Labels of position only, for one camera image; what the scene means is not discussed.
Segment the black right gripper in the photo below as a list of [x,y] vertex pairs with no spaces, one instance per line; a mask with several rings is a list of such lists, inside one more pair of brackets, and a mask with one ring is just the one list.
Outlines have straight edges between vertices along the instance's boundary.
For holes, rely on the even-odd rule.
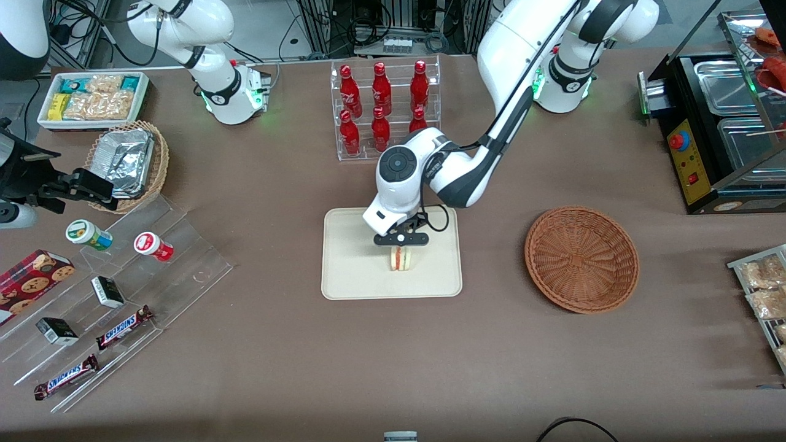
[[51,159],[61,157],[12,134],[2,125],[2,200],[64,213],[64,200],[86,201],[95,209],[115,212],[120,201],[113,196],[114,185],[92,171],[76,168],[68,180],[66,173],[53,167]]

